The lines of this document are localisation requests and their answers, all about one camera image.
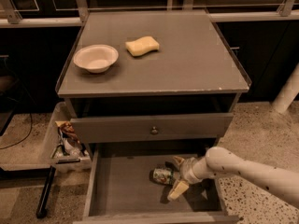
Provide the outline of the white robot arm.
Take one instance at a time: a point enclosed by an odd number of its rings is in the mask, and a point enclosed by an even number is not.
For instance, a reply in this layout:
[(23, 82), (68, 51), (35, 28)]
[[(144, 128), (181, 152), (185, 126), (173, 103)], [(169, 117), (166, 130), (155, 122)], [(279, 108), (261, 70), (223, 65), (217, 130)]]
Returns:
[(299, 208), (299, 174), (293, 171), (244, 160), (223, 147), (212, 147), (200, 159), (174, 157), (179, 175), (167, 199), (173, 201), (190, 185), (222, 175), (238, 175), (280, 200)]

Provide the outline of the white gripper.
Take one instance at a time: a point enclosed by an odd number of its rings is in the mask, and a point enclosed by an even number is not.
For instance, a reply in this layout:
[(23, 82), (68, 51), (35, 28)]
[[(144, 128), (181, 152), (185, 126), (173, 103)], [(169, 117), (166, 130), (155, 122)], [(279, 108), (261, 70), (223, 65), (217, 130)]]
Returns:
[(180, 156), (174, 156), (173, 160), (179, 167), (179, 173), (183, 180), (176, 180), (170, 192), (167, 195), (169, 201), (176, 200), (182, 195), (188, 188), (189, 184), (196, 184), (202, 181), (202, 178), (195, 174), (195, 165), (199, 162), (199, 159), (188, 158), (185, 160)]

